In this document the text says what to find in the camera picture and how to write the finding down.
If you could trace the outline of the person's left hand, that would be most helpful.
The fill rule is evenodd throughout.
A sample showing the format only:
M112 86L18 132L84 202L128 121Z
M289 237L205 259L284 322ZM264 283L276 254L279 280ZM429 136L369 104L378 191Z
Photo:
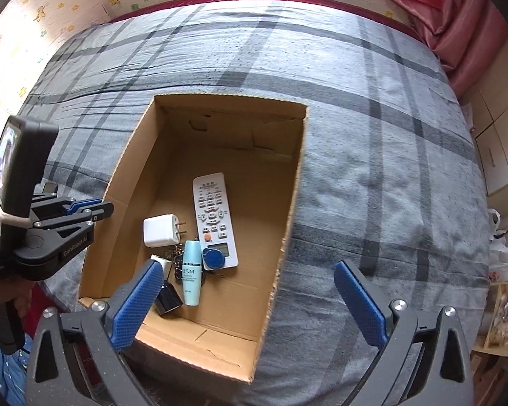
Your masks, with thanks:
M18 277L0 281L0 305L13 301L14 309L20 318L26 316L31 308L33 281Z

